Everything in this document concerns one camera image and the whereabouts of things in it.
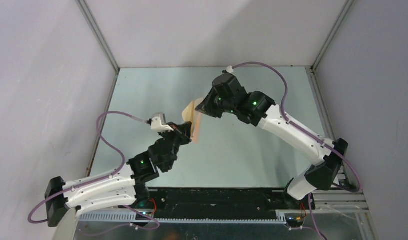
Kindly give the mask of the tan paper envelope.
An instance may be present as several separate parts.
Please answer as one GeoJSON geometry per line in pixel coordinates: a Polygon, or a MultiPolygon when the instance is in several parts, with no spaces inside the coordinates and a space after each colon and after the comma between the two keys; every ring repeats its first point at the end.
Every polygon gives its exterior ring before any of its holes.
{"type": "Polygon", "coordinates": [[[195,108],[202,102],[202,97],[191,101],[181,113],[184,122],[191,122],[192,133],[200,127],[202,113],[196,111],[195,108]]]}

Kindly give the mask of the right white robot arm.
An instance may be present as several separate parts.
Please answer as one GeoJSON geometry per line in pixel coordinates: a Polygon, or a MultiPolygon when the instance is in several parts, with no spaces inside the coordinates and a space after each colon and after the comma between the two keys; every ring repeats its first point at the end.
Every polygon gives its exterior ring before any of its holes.
{"type": "Polygon", "coordinates": [[[330,189],[348,147],[341,138],[320,137],[295,122],[264,93],[247,93],[237,78],[227,72],[213,80],[210,92],[195,110],[213,118],[233,114],[245,124],[276,135],[306,157],[310,167],[287,184],[282,196],[284,206],[289,209],[297,208],[312,191],[330,189]]]}

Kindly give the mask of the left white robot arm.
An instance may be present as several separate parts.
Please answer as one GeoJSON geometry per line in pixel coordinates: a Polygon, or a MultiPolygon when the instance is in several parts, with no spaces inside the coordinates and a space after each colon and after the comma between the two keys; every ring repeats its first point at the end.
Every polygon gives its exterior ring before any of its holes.
{"type": "Polygon", "coordinates": [[[180,146],[191,142],[191,122],[168,125],[172,130],[159,133],[160,139],[147,151],[127,160],[115,176],[108,171],[75,181],[52,178],[44,195],[55,196],[45,204],[48,227],[56,227],[69,209],[75,209],[76,216],[80,216],[114,206],[148,206],[146,182],[170,171],[180,146]]]}

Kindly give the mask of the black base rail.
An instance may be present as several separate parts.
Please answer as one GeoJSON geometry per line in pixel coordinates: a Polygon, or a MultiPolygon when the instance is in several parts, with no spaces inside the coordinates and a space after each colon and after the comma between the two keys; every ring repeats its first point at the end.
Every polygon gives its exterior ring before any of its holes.
{"type": "Polygon", "coordinates": [[[130,207],[161,220],[221,221],[275,220],[277,211],[315,209],[312,197],[295,200],[280,188],[151,187],[130,207]]]}

